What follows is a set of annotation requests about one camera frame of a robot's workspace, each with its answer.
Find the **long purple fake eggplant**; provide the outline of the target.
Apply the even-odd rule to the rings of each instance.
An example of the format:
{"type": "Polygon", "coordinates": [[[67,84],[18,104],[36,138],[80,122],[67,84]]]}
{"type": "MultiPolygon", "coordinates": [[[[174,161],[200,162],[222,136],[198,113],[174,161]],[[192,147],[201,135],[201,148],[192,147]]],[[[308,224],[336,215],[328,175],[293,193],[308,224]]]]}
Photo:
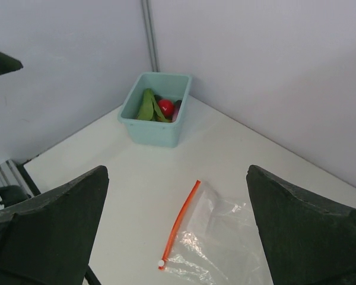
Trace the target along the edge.
{"type": "Polygon", "coordinates": [[[173,111],[173,115],[172,115],[172,122],[175,122],[177,117],[178,117],[178,114],[179,114],[179,110],[180,110],[180,107],[181,107],[181,104],[182,104],[182,101],[181,100],[177,100],[175,103],[174,103],[174,111],[173,111]]]}

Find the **green fake leaf vegetable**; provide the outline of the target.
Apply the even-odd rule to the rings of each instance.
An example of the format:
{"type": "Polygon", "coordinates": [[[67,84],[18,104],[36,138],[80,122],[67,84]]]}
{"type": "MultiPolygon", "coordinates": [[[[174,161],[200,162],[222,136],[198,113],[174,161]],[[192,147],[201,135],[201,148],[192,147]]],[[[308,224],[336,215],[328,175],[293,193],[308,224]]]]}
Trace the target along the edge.
{"type": "Polygon", "coordinates": [[[137,120],[170,123],[157,104],[154,91],[147,88],[143,92],[142,103],[136,116],[137,120]]]}

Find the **clear zip top bag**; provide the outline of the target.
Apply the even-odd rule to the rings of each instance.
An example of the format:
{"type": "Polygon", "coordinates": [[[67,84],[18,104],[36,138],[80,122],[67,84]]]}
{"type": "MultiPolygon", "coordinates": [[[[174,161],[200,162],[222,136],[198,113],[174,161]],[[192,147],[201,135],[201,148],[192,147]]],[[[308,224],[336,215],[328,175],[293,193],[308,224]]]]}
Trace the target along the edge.
{"type": "Polygon", "coordinates": [[[272,284],[252,205],[196,181],[174,221],[158,269],[197,284],[272,284]]]}

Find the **teal plastic bin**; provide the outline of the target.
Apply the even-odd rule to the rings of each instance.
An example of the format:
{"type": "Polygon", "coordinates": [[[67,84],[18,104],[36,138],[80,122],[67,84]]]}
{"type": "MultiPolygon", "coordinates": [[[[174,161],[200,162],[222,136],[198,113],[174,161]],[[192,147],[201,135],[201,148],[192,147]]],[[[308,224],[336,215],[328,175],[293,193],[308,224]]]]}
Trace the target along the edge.
{"type": "Polygon", "coordinates": [[[118,113],[119,122],[123,123],[133,142],[160,147],[178,145],[180,133],[186,115],[187,100],[191,88],[192,77],[186,74],[169,74],[162,72],[145,72],[133,84],[123,106],[118,113]],[[137,120],[142,103],[143,92],[150,88],[155,95],[175,103],[182,104],[175,122],[154,122],[137,120]]]}

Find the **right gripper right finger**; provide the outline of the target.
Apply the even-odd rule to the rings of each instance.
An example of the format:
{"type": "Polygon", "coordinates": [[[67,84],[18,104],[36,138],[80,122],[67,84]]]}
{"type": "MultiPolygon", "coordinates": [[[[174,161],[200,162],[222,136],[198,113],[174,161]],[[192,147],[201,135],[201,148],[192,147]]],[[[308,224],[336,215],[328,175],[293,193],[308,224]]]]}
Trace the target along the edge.
{"type": "Polygon", "coordinates": [[[246,181],[274,284],[356,284],[356,208],[257,165],[246,181]]]}

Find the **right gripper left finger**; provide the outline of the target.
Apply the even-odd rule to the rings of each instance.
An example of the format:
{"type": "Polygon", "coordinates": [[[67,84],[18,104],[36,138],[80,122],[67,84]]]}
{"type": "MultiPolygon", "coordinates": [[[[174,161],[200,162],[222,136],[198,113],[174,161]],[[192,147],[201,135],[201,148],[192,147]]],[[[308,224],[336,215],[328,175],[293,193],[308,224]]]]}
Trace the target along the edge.
{"type": "Polygon", "coordinates": [[[106,166],[0,210],[0,284],[82,284],[109,187],[106,166]]]}

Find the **red fake apple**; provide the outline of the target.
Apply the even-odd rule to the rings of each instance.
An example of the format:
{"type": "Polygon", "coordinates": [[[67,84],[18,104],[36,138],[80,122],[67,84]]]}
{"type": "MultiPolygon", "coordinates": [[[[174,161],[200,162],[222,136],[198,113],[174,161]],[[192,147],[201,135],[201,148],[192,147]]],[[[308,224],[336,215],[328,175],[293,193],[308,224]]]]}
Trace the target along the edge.
{"type": "Polygon", "coordinates": [[[172,101],[167,99],[161,99],[157,102],[158,107],[160,108],[162,114],[165,117],[170,117],[174,113],[174,104],[172,101]]]}

